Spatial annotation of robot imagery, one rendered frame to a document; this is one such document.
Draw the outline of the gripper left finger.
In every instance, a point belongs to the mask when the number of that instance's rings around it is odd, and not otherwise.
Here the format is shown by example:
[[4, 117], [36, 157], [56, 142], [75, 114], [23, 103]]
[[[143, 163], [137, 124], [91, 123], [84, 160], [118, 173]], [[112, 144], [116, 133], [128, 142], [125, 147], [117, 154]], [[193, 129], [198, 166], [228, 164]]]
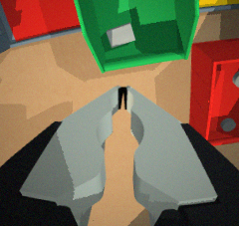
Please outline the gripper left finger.
[[123, 87], [113, 87], [54, 121], [0, 167], [0, 226], [50, 224], [59, 205], [88, 226], [91, 206], [104, 195], [104, 142], [122, 96]]

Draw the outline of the green bin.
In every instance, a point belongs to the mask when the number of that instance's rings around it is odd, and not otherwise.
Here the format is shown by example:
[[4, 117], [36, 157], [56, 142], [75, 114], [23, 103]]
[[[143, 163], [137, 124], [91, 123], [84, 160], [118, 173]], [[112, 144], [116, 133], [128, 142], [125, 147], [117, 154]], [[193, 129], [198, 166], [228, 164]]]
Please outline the green bin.
[[[83, 36], [102, 73], [188, 60], [199, 19], [199, 0], [74, 2]], [[106, 31], [129, 22], [135, 41], [112, 48]]]

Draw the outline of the red bin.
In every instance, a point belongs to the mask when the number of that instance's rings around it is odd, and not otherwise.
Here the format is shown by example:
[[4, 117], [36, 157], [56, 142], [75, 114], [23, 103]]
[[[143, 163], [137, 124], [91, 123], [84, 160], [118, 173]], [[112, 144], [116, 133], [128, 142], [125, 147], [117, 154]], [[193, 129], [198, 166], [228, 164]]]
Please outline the red bin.
[[[239, 88], [232, 81], [237, 72], [239, 38], [191, 45], [189, 124], [213, 146], [239, 142]], [[224, 131], [221, 122], [229, 117], [236, 126]]]

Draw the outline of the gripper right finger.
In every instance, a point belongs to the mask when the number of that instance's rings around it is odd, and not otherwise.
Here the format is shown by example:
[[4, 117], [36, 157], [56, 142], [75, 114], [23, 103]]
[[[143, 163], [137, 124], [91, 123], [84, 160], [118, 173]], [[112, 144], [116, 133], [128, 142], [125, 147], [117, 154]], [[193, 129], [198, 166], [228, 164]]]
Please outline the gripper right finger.
[[123, 87], [123, 99], [139, 144], [134, 198], [150, 226], [165, 209], [180, 213], [181, 226], [239, 226], [239, 170], [189, 123], [134, 88]]

